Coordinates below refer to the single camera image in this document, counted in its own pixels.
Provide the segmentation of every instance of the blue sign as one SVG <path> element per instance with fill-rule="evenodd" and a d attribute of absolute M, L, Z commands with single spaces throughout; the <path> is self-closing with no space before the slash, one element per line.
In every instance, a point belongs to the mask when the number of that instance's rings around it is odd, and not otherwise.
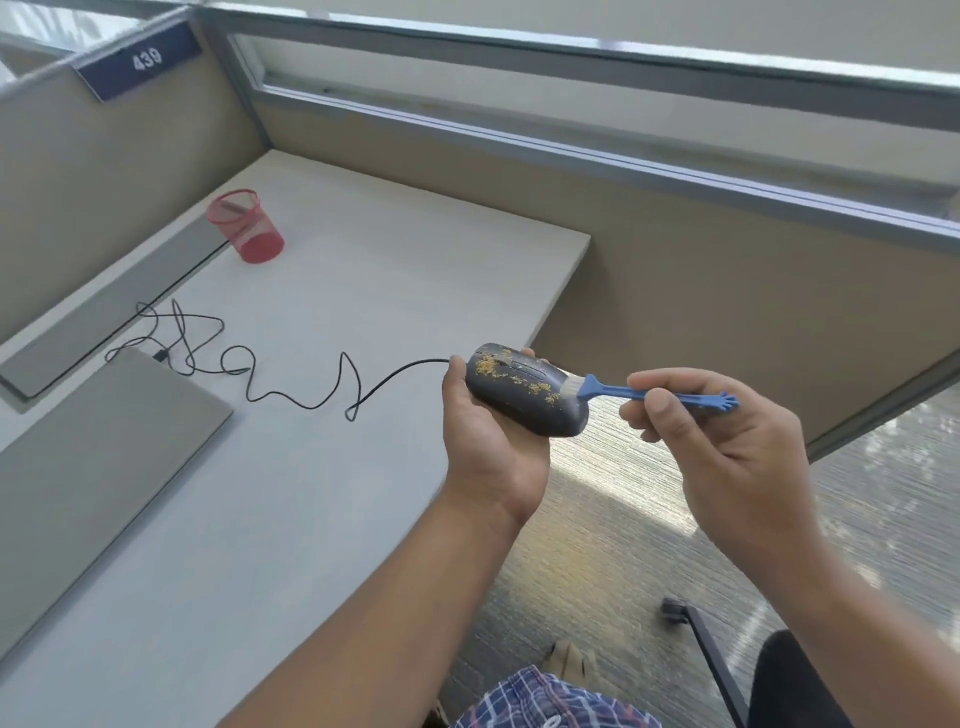
<path fill-rule="evenodd" d="M 132 40 L 118 51 L 94 58 L 77 67 L 77 73 L 101 101 L 115 99 L 169 71 L 175 65 L 199 56 L 200 43 L 185 20 Z"/>

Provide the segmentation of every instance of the plaid shirt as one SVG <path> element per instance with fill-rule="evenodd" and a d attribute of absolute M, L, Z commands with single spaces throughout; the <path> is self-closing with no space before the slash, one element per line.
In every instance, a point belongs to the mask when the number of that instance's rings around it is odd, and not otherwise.
<path fill-rule="evenodd" d="M 634 706 L 525 667 L 464 713 L 453 728 L 661 728 Z"/>

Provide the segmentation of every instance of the chair caster wheel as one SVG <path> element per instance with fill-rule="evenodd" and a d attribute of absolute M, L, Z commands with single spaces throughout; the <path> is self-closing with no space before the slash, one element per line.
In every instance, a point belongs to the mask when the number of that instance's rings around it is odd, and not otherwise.
<path fill-rule="evenodd" d="M 672 596 L 663 598 L 660 603 L 660 615 L 671 624 L 688 624 L 690 622 L 686 616 L 686 602 Z"/>

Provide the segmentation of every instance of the person's left hand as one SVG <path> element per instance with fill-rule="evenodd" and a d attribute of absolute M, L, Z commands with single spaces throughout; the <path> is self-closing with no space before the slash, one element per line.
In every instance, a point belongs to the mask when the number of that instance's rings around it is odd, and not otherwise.
<path fill-rule="evenodd" d="M 475 401 L 466 375 L 463 358 L 451 356 L 444 377 L 444 487 L 477 505 L 502 507 L 523 526 L 543 500 L 550 441 Z"/>

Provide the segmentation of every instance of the white desk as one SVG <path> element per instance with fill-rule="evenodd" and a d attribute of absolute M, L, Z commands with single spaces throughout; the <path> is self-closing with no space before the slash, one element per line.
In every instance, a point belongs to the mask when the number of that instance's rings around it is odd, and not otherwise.
<path fill-rule="evenodd" d="M 255 394 L 277 388 L 318 401 L 340 350 L 369 388 L 413 359 L 529 342 L 588 243 L 280 152 L 222 190 L 233 187 L 260 193 L 286 250 L 259 266 L 224 251 L 175 296 L 187 312 L 227 320 L 202 364 L 215 365 L 229 344 L 256 351 Z M 0 448 L 100 366 L 97 356 L 27 414 L 0 402 Z M 349 376 L 328 406 L 305 412 L 280 398 L 247 403 L 242 377 L 197 375 L 233 418 L 0 666 L 0 725 L 212 725 L 359 586 L 434 494 L 445 467 L 443 372 L 437 364 L 399 375 L 354 424 L 343 417 L 355 394 Z"/>

